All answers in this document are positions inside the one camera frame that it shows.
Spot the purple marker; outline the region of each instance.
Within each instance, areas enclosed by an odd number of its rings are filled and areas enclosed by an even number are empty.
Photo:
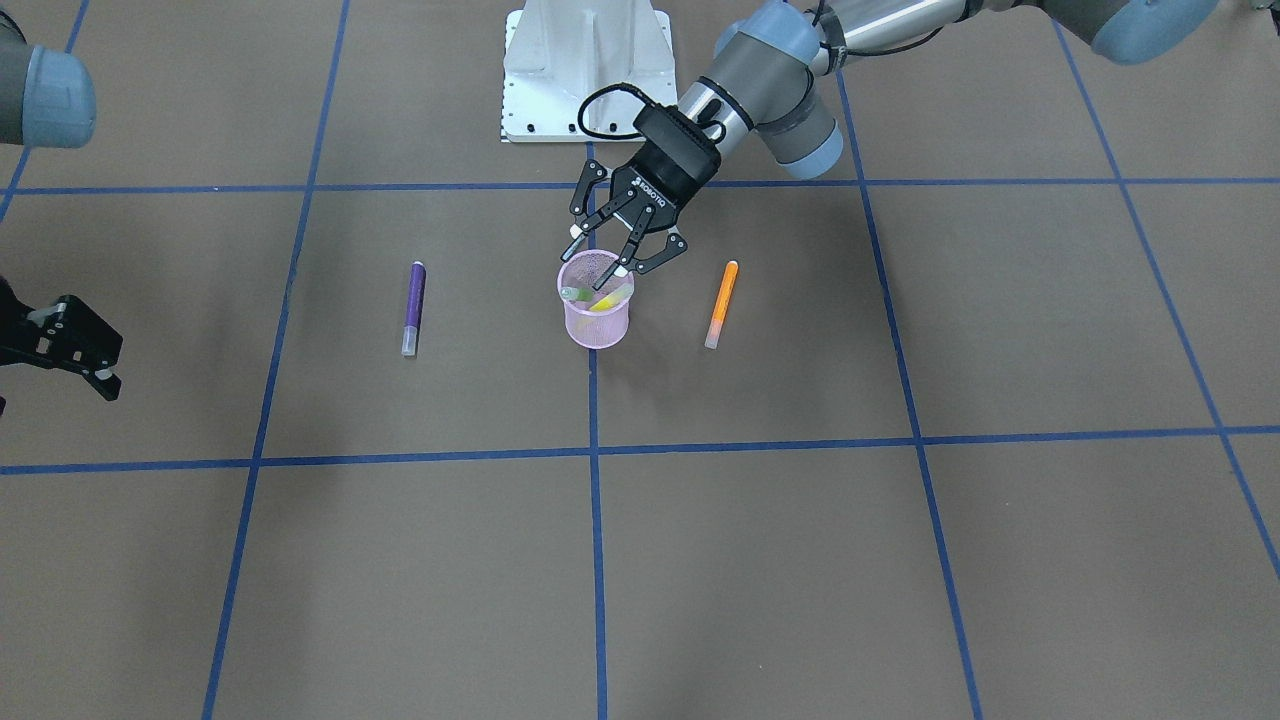
[[[404,307],[404,343],[401,355],[417,355],[417,327],[422,322],[422,291],[426,288],[426,268],[415,261],[408,272],[408,305]]]

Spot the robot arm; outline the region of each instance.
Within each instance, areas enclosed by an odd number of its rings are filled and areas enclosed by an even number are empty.
[[[982,10],[1033,5],[1120,64],[1142,63],[1180,42],[1217,5],[1217,0],[822,0],[801,12],[782,0],[765,0],[750,18],[728,27],[716,44],[710,68],[664,108],[626,85],[605,87],[586,99],[627,91],[645,106],[635,128],[645,142],[631,160],[609,170],[595,160],[582,169],[570,201],[572,242],[567,261],[586,233],[617,218],[630,229],[618,260],[602,275],[648,273],[687,249],[676,228],[680,211],[719,170],[751,132],[792,177],[808,179],[840,159],[844,137],[823,105],[814,81],[850,60],[910,50],[947,24]],[[924,40],[902,45],[913,38]],[[608,138],[581,122],[593,137]],[[609,182],[609,201],[588,214],[588,197]],[[655,255],[637,259],[646,234],[666,232]]]
[[[27,45],[0,6],[0,142],[82,147],[93,136],[96,117],[84,65],[67,53]]]

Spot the pink mesh cup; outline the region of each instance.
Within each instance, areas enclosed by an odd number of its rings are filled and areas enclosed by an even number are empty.
[[[568,263],[561,265],[561,272],[556,277],[556,295],[564,304],[564,329],[573,342],[590,350],[604,350],[612,347],[627,334],[630,324],[631,299],[626,297],[620,304],[593,313],[588,310],[605,295],[625,284],[635,286],[635,277],[627,273],[626,277],[611,277],[599,291],[591,291],[591,284],[600,279],[600,275],[609,269],[609,265],[618,256],[607,250],[586,250],[570,258]],[[590,300],[567,300],[559,295],[561,288],[577,288],[591,292]]]

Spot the black cable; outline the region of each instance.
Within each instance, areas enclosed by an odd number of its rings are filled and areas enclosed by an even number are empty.
[[[630,82],[616,82],[613,85],[607,85],[600,90],[596,90],[595,92],[588,95],[586,100],[582,100],[582,104],[577,106],[577,127],[582,128],[584,135],[586,135],[588,137],[594,137],[596,140],[637,140],[640,137],[644,137],[639,132],[631,132],[626,135],[607,135],[603,132],[595,132],[594,129],[586,127],[586,123],[582,119],[586,115],[586,108],[591,102],[595,102],[596,100],[604,97],[611,92],[626,92],[627,95],[634,96],[635,99],[640,100],[641,102],[644,102],[650,108],[660,108],[660,105],[658,105],[658,102],[653,97],[645,95],[645,92],[639,87],[631,85]]]
[[[1018,3],[1014,3],[1014,6],[1016,8],[1018,5],[1021,5],[1021,4],[1023,4],[1023,0],[1019,0]],[[982,10],[982,6],[983,6],[983,1],[982,0],[965,0],[965,3],[964,3],[964,14],[960,15],[960,19],[957,19],[956,22],[968,20],[969,18],[977,15],[978,10]]]
[[[719,128],[721,128],[719,136],[718,137],[712,137],[712,136],[708,135],[707,137],[713,143],[719,145],[722,140],[724,140],[726,137],[728,137],[728,128],[724,127],[724,123],[722,123],[719,120],[712,120],[709,123],[703,123],[703,124],[698,126],[698,129],[700,129],[700,131],[703,131],[705,133],[708,128],[713,128],[716,126],[719,126]]]
[[[886,55],[897,55],[899,53],[906,53],[908,50],[915,50],[916,47],[924,45],[925,42],[933,40],[934,37],[937,37],[940,32],[942,32],[941,27],[938,29],[931,32],[929,35],[925,35],[920,40],[916,40],[915,42],[911,42],[910,45],[900,45],[897,47],[890,47],[888,50],[865,50],[864,51],[864,50],[854,50],[852,47],[850,47],[849,49],[849,54],[850,55],[856,55],[859,58],[883,58]]]
[[[14,32],[17,32],[18,38],[22,40],[22,44],[27,45],[27,36],[22,33],[22,28],[18,27],[18,23],[9,17],[9,13],[0,10],[0,20],[4,20]]]

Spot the grid line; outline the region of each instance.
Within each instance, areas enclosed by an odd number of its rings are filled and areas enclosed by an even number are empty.
[[[1228,425],[1229,436],[1280,436],[1280,425]],[[925,446],[943,445],[1010,445],[1047,442],[1106,442],[1119,439],[1158,439],[1184,437],[1217,437],[1219,429],[1203,428],[1146,428],[1129,430],[1078,430],[1057,433],[1007,433],[972,436],[922,436]],[[602,457],[630,455],[698,455],[708,452],[786,452],[806,450],[858,450],[873,447],[913,447],[913,437],[849,438],[849,439],[795,439],[760,442],[705,442],[671,445],[602,445]],[[396,462],[461,462],[484,460],[531,460],[539,457],[589,457],[591,448],[582,447],[531,447],[517,450],[448,450],[436,452],[380,452],[367,455],[302,455],[262,457],[261,468],[306,468],[317,465],[378,465]],[[143,460],[119,462],[67,462],[41,465],[0,465],[0,477],[65,475],[84,473],[147,473],[164,470],[247,469],[252,459],[209,460]]]
[[[1062,33],[1062,28],[1057,24],[1057,22],[1053,22],[1053,32],[1057,33],[1057,41],[1062,47],[1062,54],[1066,56],[1066,64],[1071,69],[1071,76],[1075,78],[1076,88],[1080,92],[1080,97],[1084,100],[1085,109],[1089,111],[1089,118],[1093,120],[1093,128],[1098,133],[1098,141],[1102,143],[1102,150],[1106,152],[1107,163],[1111,165],[1111,172],[1115,174],[1120,195],[1124,197],[1125,206],[1129,210],[1129,218],[1133,220],[1133,227],[1138,233],[1138,241],[1142,243],[1142,250],[1147,255],[1147,264],[1151,266],[1151,274],[1156,279],[1160,295],[1165,301],[1165,309],[1169,310],[1169,316],[1174,322],[1174,328],[1178,331],[1178,340],[1181,342],[1183,351],[1187,355],[1187,361],[1190,364],[1192,373],[1196,375],[1196,383],[1199,386],[1201,395],[1204,398],[1204,406],[1208,407],[1210,418],[1213,420],[1213,428],[1217,432],[1219,439],[1222,443],[1222,450],[1226,452],[1228,461],[1231,465],[1231,473],[1235,474],[1235,482],[1240,487],[1240,495],[1244,496],[1244,502],[1249,509],[1249,514],[1253,516],[1253,524],[1258,530],[1258,537],[1262,539],[1262,547],[1267,553],[1267,559],[1271,561],[1271,569],[1275,571],[1276,579],[1280,579],[1280,556],[1276,555],[1276,547],[1271,541],[1271,533],[1267,530],[1267,524],[1262,519],[1262,511],[1258,510],[1258,503],[1253,497],[1249,480],[1244,475],[1244,469],[1240,468],[1239,459],[1235,456],[1235,447],[1231,445],[1231,438],[1225,429],[1222,415],[1217,409],[1217,402],[1213,401],[1213,393],[1210,392],[1208,380],[1206,380],[1204,373],[1199,366],[1199,361],[1196,359],[1196,351],[1192,347],[1190,337],[1187,334],[1187,328],[1183,325],[1181,316],[1178,314],[1178,306],[1174,304],[1174,296],[1169,291],[1169,284],[1165,282],[1165,275],[1160,269],[1158,260],[1156,259],[1156,251],[1151,246],[1147,231],[1138,214],[1138,206],[1134,204],[1133,195],[1129,192],[1128,181],[1120,172],[1120,164],[1116,161],[1115,152],[1111,150],[1111,142],[1107,141],[1107,133],[1102,128],[1102,119],[1098,117],[1097,108],[1093,105],[1093,100],[1089,97],[1089,91],[1084,86],[1084,76],[1080,74],[1080,68],[1076,65],[1075,56],[1071,54],[1071,46],[1068,44],[1066,35]]]
[[[306,184],[173,184],[173,186],[101,186],[101,187],[17,187],[19,160],[5,201],[10,196],[51,195],[212,195],[238,192],[307,192]],[[1044,186],[1044,184],[1120,184],[1116,178],[867,178],[869,187],[989,187],[989,186]],[[1204,177],[1204,178],[1124,178],[1125,184],[1280,184],[1280,177]],[[573,190],[571,182],[371,182],[371,183],[317,183],[315,192],[439,192],[449,190]],[[765,187],[859,187],[858,179],[723,179],[707,183],[710,188],[765,188]]]
[[[227,577],[227,593],[223,598],[221,616],[218,623],[218,639],[214,644],[214,659],[209,670],[209,687],[205,691],[202,720],[212,720],[214,705],[218,701],[218,683],[221,679],[227,637],[230,632],[232,612],[236,606],[236,588],[239,584],[239,569],[244,557],[244,542],[248,537],[250,516],[253,511],[253,495],[257,489],[259,469],[262,466],[262,448],[266,443],[266,429],[271,419],[271,401],[275,396],[275,380],[280,370],[280,355],[284,351],[284,332],[289,324],[289,300],[293,293],[293,281],[298,273],[298,258],[302,255],[302,243],[306,240],[307,219],[311,213],[311,200],[315,196],[316,173],[320,169],[320,152],[324,149],[329,106],[333,102],[333,88],[338,79],[338,64],[342,60],[342,41],[346,35],[349,12],[351,0],[342,0],[338,29],[333,41],[333,55],[329,60],[329,77],[325,83],[324,100],[320,102],[320,119],[316,122],[315,145],[311,150],[311,168],[307,170],[307,190],[302,196],[302,209],[298,211],[298,229],[293,238],[289,273],[284,281],[284,297],[280,300],[280,315],[275,328],[275,346],[271,351],[271,365],[266,375],[266,388],[262,391],[262,413],[259,420],[257,437],[253,441],[253,457],[250,460],[248,478],[244,482],[244,501],[241,506],[239,525],[236,530],[236,547],[232,552],[230,570]]]
[[[67,45],[63,49],[68,55],[76,49],[76,41],[79,40],[81,27],[84,26],[84,15],[88,13],[88,0],[81,0],[79,10],[76,12],[76,22],[72,23],[72,32],[67,36]],[[27,169],[27,161],[31,159],[31,147],[23,147],[22,155],[18,158],[18,165],[13,169],[13,176],[9,178],[9,184],[5,187],[4,197],[0,197],[0,223],[4,222],[5,215],[9,214],[9,205],[13,204],[14,193],[18,190],[18,183],[22,181],[22,173]]]
[[[854,124],[854,111],[849,102],[849,92],[845,88],[844,72],[836,73],[836,83],[840,88],[840,102],[845,111],[845,126],[849,129],[849,146],[854,156],[854,168],[858,172],[858,191],[863,201],[863,213],[867,215],[867,233],[870,238],[872,254],[876,258],[876,275],[879,279],[881,295],[884,299],[884,318],[888,322],[890,337],[893,341],[893,354],[897,356],[897,374],[902,383],[902,400],[906,404],[906,418],[911,424],[911,445],[915,447],[915,460],[920,469],[920,482],[924,486],[924,498],[929,506],[929,520],[933,525],[933,542],[937,546],[938,566],[942,571],[942,583],[947,592],[947,605],[951,610],[951,625],[956,635],[956,648],[960,652],[960,665],[964,670],[965,688],[969,693],[969,707],[974,720],[982,720],[982,698],[978,693],[978,680],[973,671],[973,659],[969,655],[969,639],[964,629],[964,614],[960,610],[960,597],[956,592],[955,577],[951,573],[951,555],[947,551],[947,538],[942,529],[942,515],[938,511],[937,496],[933,492],[933,474],[929,470],[929,459],[925,452],[923,433],[920,432],[920,416],[915,407],[915,393],[911,391],[911,375],[906,368],[906,354],[902,350],[902,336],[899,332],[897,316],[893,311],[893,293],[890,288],[888,274],[884,269],[884,254],[879,243],[879,231],[876,227],[876,214],[872,209],[870,188],[867,184],[867,174],[863,170],[863,155],[858,146],[858,129]]]
[[[595,159],[595,143],[586,142],[586,159]],[[586,193],[586,213],[595,213],[595,192]],[[595,250],[595,231],[586,234],[588,250]],[[586,351],[588,455],[591,464],[591,579],[595,596],[595,717],[609,717],[608,628],[604,605],[604,511],[600,503],[600,386],[599,359]]]

